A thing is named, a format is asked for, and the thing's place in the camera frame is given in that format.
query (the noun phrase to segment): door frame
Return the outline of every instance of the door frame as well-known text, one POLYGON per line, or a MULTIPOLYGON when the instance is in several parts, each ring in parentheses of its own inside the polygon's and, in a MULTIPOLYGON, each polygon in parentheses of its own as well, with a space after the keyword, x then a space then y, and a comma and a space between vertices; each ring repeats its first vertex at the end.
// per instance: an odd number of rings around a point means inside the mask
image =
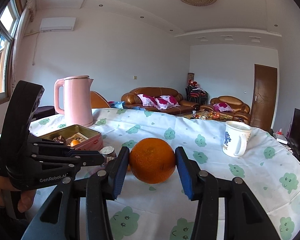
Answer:
MULTIPOLYGON (((254 108, 254 102, 255 102, 255 93, 256 93, 256 65, 258 66, 262 66, 262 67, 270 67, 270 66, 266 66, 266 65, 262 65, 262 64, 254 64, 254 82, 253 82, 253 95, 252 95, 252 105, 251 105, 251 111, 250 111, 250 114, 251 114, 251 119, 250 119, 250 125, 251 125, 251 121, 252 121, 252 111, 253 111, 253 108, 254 108)), ((278 106, 278 98, 279 98, 279 66, 277 69, 277 87, 275 89, 275 104, 274 104, 274 112, 273 112, 273 117, 272 117, 272 123, 271 123, 271 129, 273 128, 273 125, 274 125, 274 119, 275 119, 275 116, 277 114, 277 106, 278 106)))

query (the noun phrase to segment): dark purple stool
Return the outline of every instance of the dark purple stool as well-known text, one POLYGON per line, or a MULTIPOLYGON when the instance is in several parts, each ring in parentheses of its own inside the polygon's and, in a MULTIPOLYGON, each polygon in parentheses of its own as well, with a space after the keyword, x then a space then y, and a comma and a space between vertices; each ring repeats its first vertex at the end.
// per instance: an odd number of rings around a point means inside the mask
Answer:
POLYGON ((33 121, 55 115, 54 106, 39 106, 33 115, 33 121))

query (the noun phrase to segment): tablecloth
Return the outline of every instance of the tablecloth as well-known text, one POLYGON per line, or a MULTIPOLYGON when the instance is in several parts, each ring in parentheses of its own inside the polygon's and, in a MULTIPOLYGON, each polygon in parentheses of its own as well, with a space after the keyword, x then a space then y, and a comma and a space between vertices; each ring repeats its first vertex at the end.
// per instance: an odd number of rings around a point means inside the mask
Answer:
MULTIPOLYGON (((94 125, 90 128, 100 131, 104 146, 113 146, 116 153, 122 146, 132 149, 148 137, 161 138, 173 149, 182 146, 190 159, 215 177, 243 178, 283 240, 292 239, 300 230, 300 163, 269 133, 252 128, 245 154, 232 158, 222 152, 223 122, 129 109, 92 112, 94 125)), ((30 131, 40 136, 65 126, 64 116, 57 114, 32 122, 30 131)), ((93 171, 93 167, 83 167, 77 179, 89 177, 93 171)), ((53 188, 37 190, 31 216, 53 188)), ((184 240, 191 237, 197 201, 191 202, 184 194, 176 169, 166 182, 154 185, 128 172, 121 195, 107 205, 115 240, 184 240)), ((222 199, 219 206, 218 239, 223 239, 222 199)), ((85 198, 81 200, 80 230, 85 239, 85 198)))

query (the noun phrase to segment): metal screw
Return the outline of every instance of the metal screw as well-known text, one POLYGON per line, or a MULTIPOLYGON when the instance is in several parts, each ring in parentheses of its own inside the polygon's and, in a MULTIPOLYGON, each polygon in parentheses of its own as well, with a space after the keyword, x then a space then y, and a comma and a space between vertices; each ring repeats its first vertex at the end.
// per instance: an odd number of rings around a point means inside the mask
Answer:
POLYGON ((199 171, 199 176, 208 177, 209 173, 207 171, 199 171))
POLYGON ((71 181, 71 178, 70 177, 65 177, 63 180, 62 180, 62 183, 63 184, 69 184, 71 181))
POLYGON ((236 178, 234 178, 234 182, 236 184, 242 184, 243 180, 241 178, 239 178, 239 177, 236 177, 236 178))
POLYGON ((107 172, 105 170, 101 170, 101 171, 98 171, 97 174, 99 177, 103 177, 107 174, 107 172))

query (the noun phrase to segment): ceiling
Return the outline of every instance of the ceiling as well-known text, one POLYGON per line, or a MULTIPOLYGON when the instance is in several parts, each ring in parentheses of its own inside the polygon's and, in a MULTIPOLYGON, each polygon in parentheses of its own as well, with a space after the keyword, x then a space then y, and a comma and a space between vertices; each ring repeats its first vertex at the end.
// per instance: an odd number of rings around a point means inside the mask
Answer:
POLYGON ((261 39, 252 45, 271 48, 277 47, 274 42, 280 37, 280 26, 274 26, 280 25, 275 13, 279 5, 280 0, 217 0, 205 7, 187 5, 180 0, 37 0, 38 9, 84 7, 132 17, 190 45, 223 43, 221 35, 232 35, 231 43, 249 44, 255 36, 261 39), (226 30, 222 34, 213 31, 218 29, 226 30), (207 30, 210 30, 208 41, 199 40, 207 30))

